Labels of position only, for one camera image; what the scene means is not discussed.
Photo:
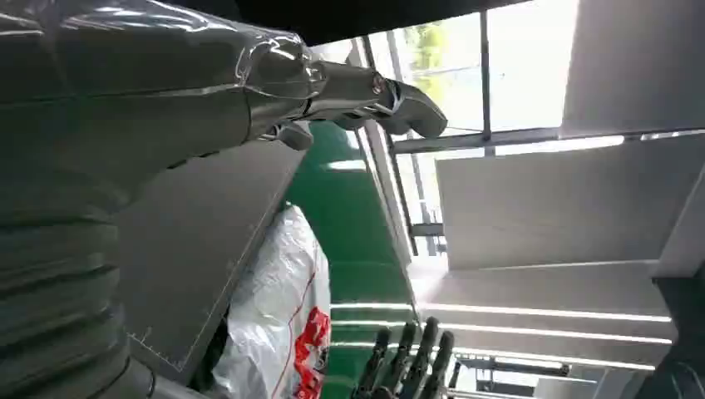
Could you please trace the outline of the dark right robot hand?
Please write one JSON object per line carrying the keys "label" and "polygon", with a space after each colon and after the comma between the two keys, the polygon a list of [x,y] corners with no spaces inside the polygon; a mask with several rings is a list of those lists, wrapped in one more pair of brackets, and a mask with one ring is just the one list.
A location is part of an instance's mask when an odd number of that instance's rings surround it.
{"label": "dark right robot hand", "polygon": [[439,320],[426,319],[415,354],[412,345],[417,327],[406,323],[392,360],[386,362],[391,341],[387,327],[377,331],[371,354],[349,397],[363,398],[437,398],[445,387],[445,373],[455,346],[454,334],[440,331]]}

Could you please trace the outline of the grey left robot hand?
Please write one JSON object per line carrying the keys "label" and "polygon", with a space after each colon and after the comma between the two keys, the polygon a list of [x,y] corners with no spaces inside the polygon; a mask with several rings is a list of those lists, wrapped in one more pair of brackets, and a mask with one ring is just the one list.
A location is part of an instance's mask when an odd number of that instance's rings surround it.
{"label": "grey left robot hand", "polygon": [[164,170],[295,121],[436,138],[414,86],[313,54],[295,32],[161,1],[1,4],[1,224],[70,224],[129,206]]}

